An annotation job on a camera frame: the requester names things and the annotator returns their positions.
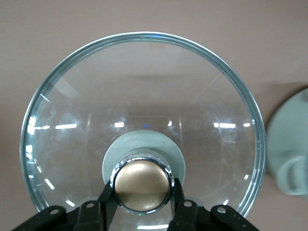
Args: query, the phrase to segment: round glass lid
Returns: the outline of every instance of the round glass lid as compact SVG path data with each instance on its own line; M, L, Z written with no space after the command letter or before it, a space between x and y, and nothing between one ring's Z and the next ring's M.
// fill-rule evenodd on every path
M206 209L230 205L246 216L263 179L265 131L250 91L213 52L136 32L92 42L55 67L28 107L20 150L38 210L72 211L110 179L125 201L132 185L147 182L156 205L138 216L144 204L123 202L110 230L164 229L175 178Z

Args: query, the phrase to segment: beige surface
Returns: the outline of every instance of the beige surface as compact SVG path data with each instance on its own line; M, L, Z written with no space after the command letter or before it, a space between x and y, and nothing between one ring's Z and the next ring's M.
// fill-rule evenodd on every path
M265 123L308 86L308 2L0 1L0 230L35 214L19 164L27 105L46 75L77 48L107 35L160 31L194 40L226 60L248 85ZM308 202L281 194L266 176L248 219L260 230L302 231Z

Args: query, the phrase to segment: transparent glass lid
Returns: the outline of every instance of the transparent glass lid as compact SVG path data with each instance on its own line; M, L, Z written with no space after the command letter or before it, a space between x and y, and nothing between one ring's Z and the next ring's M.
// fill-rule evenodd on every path
M71 211L97 199L108 148L136 130L159 132L178 146L186 197L206 209L224 204L248 213L265 159L264 126L251 93L211 51L156 32L92 42L64 59L39 87L20 149L36 208L61 205ZM170 219L169 205L144 216L119 207L111 229L163 229Z

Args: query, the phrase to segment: glass lid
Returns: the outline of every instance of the glass lid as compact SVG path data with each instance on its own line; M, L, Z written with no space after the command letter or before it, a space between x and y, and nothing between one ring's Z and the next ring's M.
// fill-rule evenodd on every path
M165 180L156 188L179 178L186 198L208 210L230 205L246 216L264 173L262 118L221 58L156 32L114 35L80 48L34 94L20 155L38 211L51 205L72 211L97 199L120 162L141 153L143 168ZM119 173L115 189L138 167ZM110 230L163 230L172 219L164 205L142 216L119 207Z

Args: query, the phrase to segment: gold knob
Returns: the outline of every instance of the gold knob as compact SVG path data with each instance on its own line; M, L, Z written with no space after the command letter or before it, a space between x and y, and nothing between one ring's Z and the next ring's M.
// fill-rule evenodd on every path
M147 212L160 206L170 190L166 172L156 163L137 160L120 169L115 193L128 209Z

